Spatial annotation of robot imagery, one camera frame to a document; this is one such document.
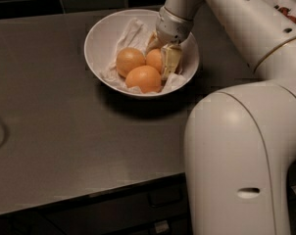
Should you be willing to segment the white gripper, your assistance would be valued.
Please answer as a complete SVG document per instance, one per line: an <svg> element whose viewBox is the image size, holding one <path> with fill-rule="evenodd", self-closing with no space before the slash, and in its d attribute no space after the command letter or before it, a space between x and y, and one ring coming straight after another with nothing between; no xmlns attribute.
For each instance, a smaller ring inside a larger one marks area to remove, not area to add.
<svg viewBox="0 0 296 235"><path fill-rule="evenodd" d="M156 31L153 31L149 38L146 52L161 48L162 80L167 80L172 73L176 72L182 56L181 47L177 44L188 38L192 27L193 21L177 17L165 6L160 9L156 19Z"/></svg>

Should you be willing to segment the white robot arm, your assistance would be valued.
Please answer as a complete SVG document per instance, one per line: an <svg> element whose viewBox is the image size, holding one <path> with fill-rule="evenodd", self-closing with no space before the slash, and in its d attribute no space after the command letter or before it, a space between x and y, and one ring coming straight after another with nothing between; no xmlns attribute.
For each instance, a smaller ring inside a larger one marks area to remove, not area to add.
<svg viewBox="0 0 296 235"><path fill-rule="evenodd" d="M158 40L184 41L202 2L259 79L210 94L188 118L184 161L193 234L290 235L296 24L265 0L166 0Z"/></svg>

